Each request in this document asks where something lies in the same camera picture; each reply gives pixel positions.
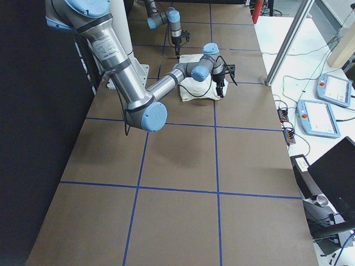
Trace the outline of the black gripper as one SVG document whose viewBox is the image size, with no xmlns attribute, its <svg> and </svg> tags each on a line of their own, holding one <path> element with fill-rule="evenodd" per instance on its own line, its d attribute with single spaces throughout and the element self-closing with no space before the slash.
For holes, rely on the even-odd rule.
<svg viewBox="0 0 355 266">
<path fill-rule="evenodd" d="M 212 75 L 213 81 L 216 83 L 216 93 L 218 97 L 223 98 L 223 87 L 225 86 L 225 73 L 218 73 Z"/>
<path fill-rule="evenodd" d="M 181 38 L 180 37 L 171 37 L 172 47 L 175 49 L 175 55 L 177 58 L 180 57 L 180 46 L 181 46 Z"/>
</svg>

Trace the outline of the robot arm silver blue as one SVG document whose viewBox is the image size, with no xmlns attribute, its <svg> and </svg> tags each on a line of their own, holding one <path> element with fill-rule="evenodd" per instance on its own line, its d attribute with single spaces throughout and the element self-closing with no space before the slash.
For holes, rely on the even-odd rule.
<svg viewBox="0 0 355 266">
<path fill-rule="evenodd" d="M 182 40 L 186 34 L 180 23 L 180 13 L 174 7 L 169 7 L 166 11 L 160 12 L 156 6 L 156 1 L 144 0 L 146 12 L 148 15 L 147 24 L 150 29 L 168 24 L 171 36 L 171 42 L 175 49 L 175 55 L 180 58 L 180 48 Z"/>
<path fill-rule="evenodd" d="M 112 14 L 110 5 L 111 1 L 46 1 L 46 20 L 50 27 L 89 41 L 92 54 L 125 99 L 122 109 L 126 124 L 148 132 L 159 131 L 168 116 L 165 105 L 159 100 L 186 78 L 202 82 L 211 76 L 218 96 L 223 96 L 225 74 L 233 74 L 234 68 L 220 56 L 216 43 L 204 45 L 199 61 L 178 63 L 154 85 L 145 88 L 138 74 L 138 64 L 129 53 L 131 46 L 123 46 L 122 39 L 130 37 L 129 31 L 116 34 L 113 28 L 117 18 L 127 29 L 126 12 Z"/>
</svg>

